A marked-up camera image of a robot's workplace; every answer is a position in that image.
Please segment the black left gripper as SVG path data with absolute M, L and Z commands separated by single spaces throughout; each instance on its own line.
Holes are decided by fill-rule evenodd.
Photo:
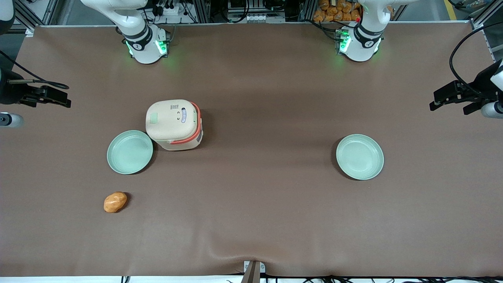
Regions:
M 470 84 L 476 91 L 476 102 L 463 107 L 463 114 L 469 115 L 480 111 L 488 102 L 502 101 L 503 63 L 502 59 L 482 70 Z M 462 103 L 473 99 L 472 92 L 460 81 L 454 80 L 433 92 L 433 102 L 430 111 L 435 111 L 443 105 Z

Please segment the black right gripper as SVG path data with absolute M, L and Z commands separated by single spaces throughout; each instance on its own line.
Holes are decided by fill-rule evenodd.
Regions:
M 0 103 L 3 105 L 20 104 L 36 108 L 38 103 L 54 104 L 65 108 L 71 107 L 68 94 L 51 86 L 41 86 L 36 94 L 24 95 L 23 87 L 9 84 L 9 79 L 23 79 L 23 77 L 11 70 L 1 69 L 0 75 Z

